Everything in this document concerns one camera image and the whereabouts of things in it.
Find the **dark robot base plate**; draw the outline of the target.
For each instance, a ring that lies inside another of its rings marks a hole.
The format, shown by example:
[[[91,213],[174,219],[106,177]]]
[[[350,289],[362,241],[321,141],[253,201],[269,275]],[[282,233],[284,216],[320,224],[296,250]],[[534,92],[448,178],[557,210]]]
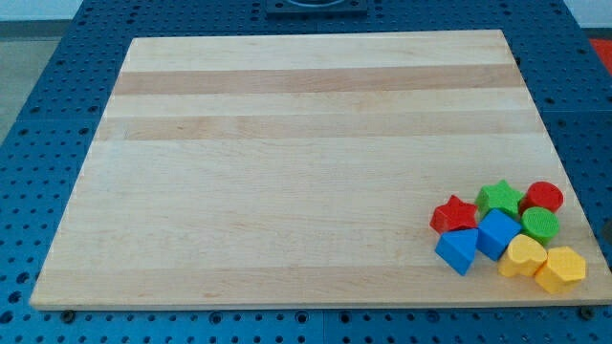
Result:
[[[367,14],[366,0],[265,0],[267,15]]]

